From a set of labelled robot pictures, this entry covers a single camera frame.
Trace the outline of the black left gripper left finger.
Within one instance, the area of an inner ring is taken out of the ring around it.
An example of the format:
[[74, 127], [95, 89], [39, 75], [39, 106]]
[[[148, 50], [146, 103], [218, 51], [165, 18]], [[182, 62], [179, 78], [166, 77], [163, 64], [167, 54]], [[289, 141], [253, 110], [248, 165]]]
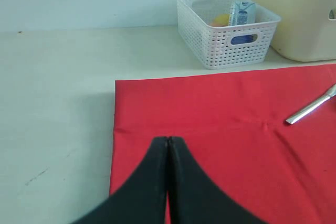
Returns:
[[154, 138], [122, 186], [74, 223], [165, 223], [167, 144]]

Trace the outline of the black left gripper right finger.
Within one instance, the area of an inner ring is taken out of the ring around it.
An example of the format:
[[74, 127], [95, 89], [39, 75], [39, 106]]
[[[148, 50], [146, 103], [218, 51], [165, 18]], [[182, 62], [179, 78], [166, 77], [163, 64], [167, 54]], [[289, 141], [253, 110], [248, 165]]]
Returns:
[[167, 144], [170, 223], [264, 223], [206, 175], [181, 137]]

